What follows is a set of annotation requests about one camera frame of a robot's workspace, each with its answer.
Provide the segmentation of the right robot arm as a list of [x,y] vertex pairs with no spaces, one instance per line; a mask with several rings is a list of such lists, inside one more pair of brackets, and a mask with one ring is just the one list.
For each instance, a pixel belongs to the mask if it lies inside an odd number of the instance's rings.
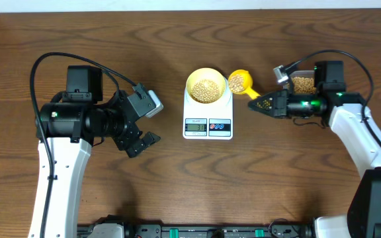
[[360,93],[349,93],[342,61],[319,61],[314,67],[312,95],[292,86],[249,101],[251,110],[272,118],[321,118],[347,149],[361,177],[342,216],[314,220],[314,237],[381,237],[381,131]]

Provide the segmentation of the yellow measuring scoop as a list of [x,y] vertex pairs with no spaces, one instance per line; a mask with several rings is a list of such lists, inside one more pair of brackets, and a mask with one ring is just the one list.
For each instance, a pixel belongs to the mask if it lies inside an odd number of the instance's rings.
[[245,90],[242,93],[239,93],[237,95],[248,95],[251,98],[251,100],[256,99],[257,97],[260,96],[259,93],[257,93],[255,90],[252,89],[253,79],[252,79],[252,76],[249,74],[248,71],[246,71],[244,69],[238,69],[238,70],[235,70],[234,72],[232,72],[231,75],[233,75],[233,74],[241,74],[244,78],[243,86],[245,87]]

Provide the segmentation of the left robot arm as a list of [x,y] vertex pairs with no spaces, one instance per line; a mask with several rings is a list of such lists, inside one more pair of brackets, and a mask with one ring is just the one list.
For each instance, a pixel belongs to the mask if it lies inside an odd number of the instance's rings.
[[139,83],[133,94],[117,89],[103,102],[103,74],[90,65],[69,66],[66,90],[40,110],[40,168],[29,237],[77,235],[81,185],[95,138],[112,138],[130,158],[161,139],[136,125],[163,109],[157,95]]

